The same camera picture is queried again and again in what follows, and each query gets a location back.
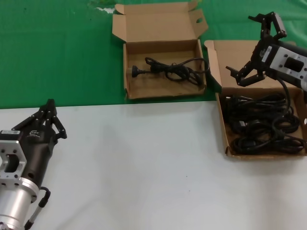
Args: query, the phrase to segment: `cable bundle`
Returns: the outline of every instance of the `cable bundle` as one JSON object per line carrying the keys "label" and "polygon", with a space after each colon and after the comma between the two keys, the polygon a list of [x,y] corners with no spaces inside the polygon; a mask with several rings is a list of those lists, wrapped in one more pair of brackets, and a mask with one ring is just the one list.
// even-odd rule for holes
{"label": "cable bundle", "polygon": [[286,97],[281,93],[260,99],[243,96],[227,97],[223,117],[234,133],[242,137],[235,139],[231,147],[238,154],[261,154],[276,151],[298,154],[306,145],[303,139],[290,136],[297,131],[300,121],[290,106],[290,94],[286,85]]}
{"label": "cable bundle", "polygon": [[[205,63],[205,70],[204,71],[195,71],[190,67],[185,66],[185,64],[191,61],[203,61]],[[176,64],[173,63],[172,65],[163,64],[158,62],[151,57],[146,57],[145,61],[148,65],[150,65],[150,70],[140,70],[136,66],[132,66],[132,77],[136,78],[139,74],[144,73],[160,73],[164,72],[167,79],[171,81],[188,81],[194,85],[202,86],[204,85],[202,73],[206,73],[209,71],[209,63],[201,58],[191,58],[186,60],[182,63]]]}

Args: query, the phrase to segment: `white table surface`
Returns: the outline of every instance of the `white table surface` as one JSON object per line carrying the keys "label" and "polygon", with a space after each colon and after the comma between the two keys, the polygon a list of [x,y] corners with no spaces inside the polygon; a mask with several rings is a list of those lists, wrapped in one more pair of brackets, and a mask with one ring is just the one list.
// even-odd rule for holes
{"label": "white table surface", "polygon": [[[0,110],[0,129],[36,111]],[[58,117],[68,138],[32,230],[307,229],[307,158],[225,157],[216,102],[62,107]]]}

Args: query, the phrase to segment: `green background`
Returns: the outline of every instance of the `green background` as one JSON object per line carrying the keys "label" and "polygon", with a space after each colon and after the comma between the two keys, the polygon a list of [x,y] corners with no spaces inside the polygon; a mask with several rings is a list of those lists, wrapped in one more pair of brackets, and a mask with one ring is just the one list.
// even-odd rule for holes
{"label": "green background", "polygon": [[[96,7],[156,0],[0,0],[0,108],[126,104],[122,41],[112,14]],[[208,39],[259,39],[258,13],[279,13],[285,40],[307,46],[306,0],[203,0]],[[139,102],[214,100],[214,84],[199,97]]]}

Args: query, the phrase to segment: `box flap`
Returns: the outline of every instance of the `box flap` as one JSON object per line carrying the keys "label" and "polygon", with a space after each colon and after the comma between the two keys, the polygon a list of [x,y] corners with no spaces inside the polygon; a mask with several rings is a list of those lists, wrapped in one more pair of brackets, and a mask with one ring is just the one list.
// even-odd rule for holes
{"label": "box flap", "polygon": [[[258,41],[249,40],[205,41],[204,44],[208,49],[211,74],[222,88],[242,88],[237,85],[235,78],[230,76],[230,71],[226,69],[226,66],[240,70],[248,61],[250,61],[250,57],[257,43]],[[257,71],[253,70],[247,77],[255,74],[257,74]],[[286,83],[286,85],[289,88],[294,87],[289,83]],[[266,77],[265,80],[247,86],[246,88],[271,89],[281,87],[282,86],[278,81]]]}
{"label": "box flap", "polygon": [[197,39],[208,29],[197,1],[122,5],[115,9],[112,33],[126,42]]}

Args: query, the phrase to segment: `open cardboard box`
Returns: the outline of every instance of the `open cardboard box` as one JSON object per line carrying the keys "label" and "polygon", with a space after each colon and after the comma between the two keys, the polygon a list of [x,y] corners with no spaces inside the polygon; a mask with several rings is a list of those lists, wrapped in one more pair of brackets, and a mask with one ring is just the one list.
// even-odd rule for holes
{"label": "open cardboard box", "polygon": [[[230,71],[225,68],[226,66],[230,66],[240,70],[250,60],[257,43],[258,41],[247,40],[205,41],[205,46],[208,49],[211,74],[216,82],[222,87],[222,93],[216,94],[216,100],[220,112],[225,153],[229,157],[235,157],[242,160],[280,159],[293,157],[294,155],[274,152],[264,152],[261,155],[240,155],[234,152],[230,147],[230,143],[237,138],[238,135],[234,134],[229,125],[224,122],[221,106],[223,99],[229,95],[241,95],[257,98],[274,92],[284,92],[282,85],[278,81],[268,77],[266,77],[265,80],[247,87],[238,86],[235,78],[230,76]],[[248,77],[256,73],[257,72],[254,70],[248,75]],[[295,115],[299,117],[301,123],[299,129],[291,135],[297,138],[307,139],[307,125],[305,124],[305,119],[307,118],[307,108],[304,102],[303,91],[288,83],[286,83],[286,85],[291,95],[291,106],[294,108]],[[303,149],[299,155],[295,155],[295,157],[306,156],[306,154],[307,149]]]}
{"label": "open cardboard box", "polygon": [[[165,64],[202,58],[198,37],[208,29],[202,10],[195,10],[197,1],[159,4],[116,4],[119,14],[113,15],[112,33],[124,40],[124,87],[130,99],[203,94],[206,88],[188,81],[174,82],[164,73],[142,74],[132,78],[133,65],[149,70],[145,57]],[[201,61],[186,66],[203,71]]]}

